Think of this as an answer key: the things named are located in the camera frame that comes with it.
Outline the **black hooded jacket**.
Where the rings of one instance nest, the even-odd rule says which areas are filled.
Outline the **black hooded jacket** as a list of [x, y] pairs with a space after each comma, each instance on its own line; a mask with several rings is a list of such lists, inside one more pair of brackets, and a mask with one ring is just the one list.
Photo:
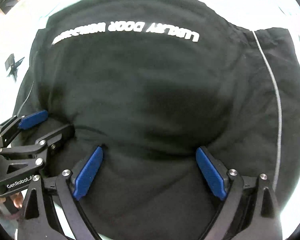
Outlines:
[[204, 146], [244, 176], [265, 173], [279, 207], [300, 177], [300, 65], [287, 29], [250, 31], [198, 0], [83, 0], [52, 15], [30, 52], [15, 114], [47, 110], [15, 146], [73, 124], [53, 177], [98, 146], [81, 207], [111, 239], [198, 239], [220, 204]]

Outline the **black device on bed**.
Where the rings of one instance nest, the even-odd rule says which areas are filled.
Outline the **black device on bed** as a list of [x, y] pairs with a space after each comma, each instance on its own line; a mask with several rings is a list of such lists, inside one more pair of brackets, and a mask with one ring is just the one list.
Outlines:
[[5, 69], [9, 71], [8, 77], [12, 76], [14, 81], [17, 81], [18, 77], [18, 67], [22, 64], [24, 57], [15, 61], [14, 54], [11, 54], [5, 61]]

